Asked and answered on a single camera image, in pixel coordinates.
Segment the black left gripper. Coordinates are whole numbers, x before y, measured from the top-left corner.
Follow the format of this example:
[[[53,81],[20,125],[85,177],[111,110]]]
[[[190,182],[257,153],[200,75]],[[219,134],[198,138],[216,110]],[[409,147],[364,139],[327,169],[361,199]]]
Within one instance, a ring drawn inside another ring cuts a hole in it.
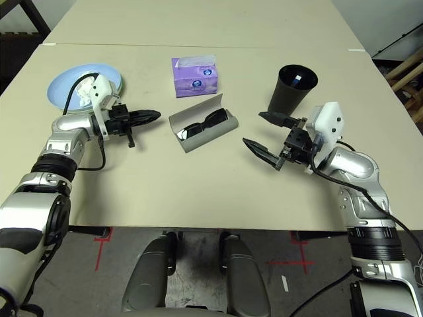
[[[108,116],[109,120],[105,121],[108,134],[126,136],[128,138],[128,147],[134,148],[132,126],[141,126],[154,122],[161,117],[161,113],[156,110],[134,110],[130,112],[125,104],[119,104],[108,111]]]

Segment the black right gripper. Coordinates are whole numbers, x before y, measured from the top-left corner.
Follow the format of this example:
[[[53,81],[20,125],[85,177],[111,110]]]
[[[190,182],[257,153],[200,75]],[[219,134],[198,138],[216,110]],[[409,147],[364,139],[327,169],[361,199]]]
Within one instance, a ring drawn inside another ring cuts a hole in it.
[[[309,133],[304,130],[307,118],[293,118],[279,112],[260,112],[258,114],[267,122],[278,127],[290,129],[284,147],[279,156],[272,154],[265,146],[256,141],[243,138],[243,143],[259,159],[271,165],[275,170],[280,171],[285,162],[309,165],[309,153],[313,142]]]

